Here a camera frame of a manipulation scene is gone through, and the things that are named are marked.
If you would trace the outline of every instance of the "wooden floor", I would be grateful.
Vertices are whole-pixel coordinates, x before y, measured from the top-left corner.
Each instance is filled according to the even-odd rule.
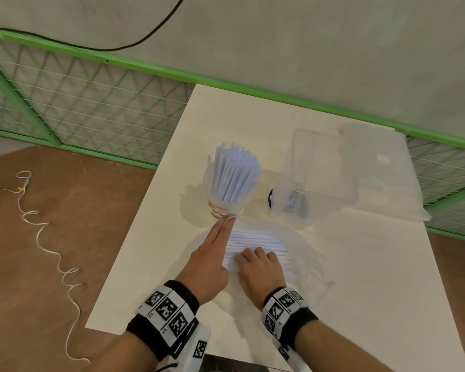
[[[15,173],[33,178],[24,196],[36,221],[50,221],[44,247],[63,254],[61,268],[80,267],[67,278],[82,282],[73,296],[82,310],[69,352],[92,358],[115,336],[85,329],[153,171],[35,146],[0,157],[0,188],[22,184]],[[79,371],[64,343],[76,316],[56,257],[35,247],[37,228],[20,219],[17,195],[0,192],[0,372]],[[465,242],[430,235],[446,293],[465,349]]]

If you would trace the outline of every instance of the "tabletop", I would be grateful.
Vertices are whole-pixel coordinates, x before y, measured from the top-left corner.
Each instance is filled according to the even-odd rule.
[[[262,176],[243,213],[267,219],[267,195],[293,131],[338,135],[357,122],[197,85],[86,327],[121,334],[152,289],[184,266],[215,221],[201,181],[218,145],[235,142],[258,156]],[[323,322],[396,371],[465,372],[422,222],[345,208],[300,233],[325,256],[324,270],[335,281],[312,307]],[[198,319],[212,328],[207,353],[289,369],[239,290],[231,275],[227,289],[200,308]]]

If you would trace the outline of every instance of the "green metal fence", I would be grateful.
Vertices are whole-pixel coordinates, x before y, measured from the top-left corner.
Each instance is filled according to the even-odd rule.
[[[0,32],[0,135],[155,169],[194,84],[395,128],[430,231],[465,239],[465,139],[173,69]]]

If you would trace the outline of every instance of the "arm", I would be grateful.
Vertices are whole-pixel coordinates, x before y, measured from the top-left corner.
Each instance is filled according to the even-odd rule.
[[[222,266],[222,261],[234,222],[234,218],[229,220],[227,216],[217,221],[176,278],[200,305],[212,300],[228,284],[228,271]],[[137,336],[126,331],[84,371],[153,372],[157,363],[152,350]]]
[[[273,252],[246,249],[236,255],[239,283],[261,311],[269,294],[286,287],[283,269]],[[318,320],[303,325],[294,339],[294,350],[314,372],[389,372],[383,363]]]

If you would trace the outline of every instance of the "black and white wristband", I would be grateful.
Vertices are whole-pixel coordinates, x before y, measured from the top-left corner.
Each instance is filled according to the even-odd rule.
[[[161,361],[183,349],[198,326],[195,315],[199,306],[185,285],[167,281],[138,307],[126,330],[145,343]]]
[[[292,288],[279,287],[265,299],[262,322],[284,348],[289,346],[294,350],[296,334],[312,320],[318,320],[318,317]]]

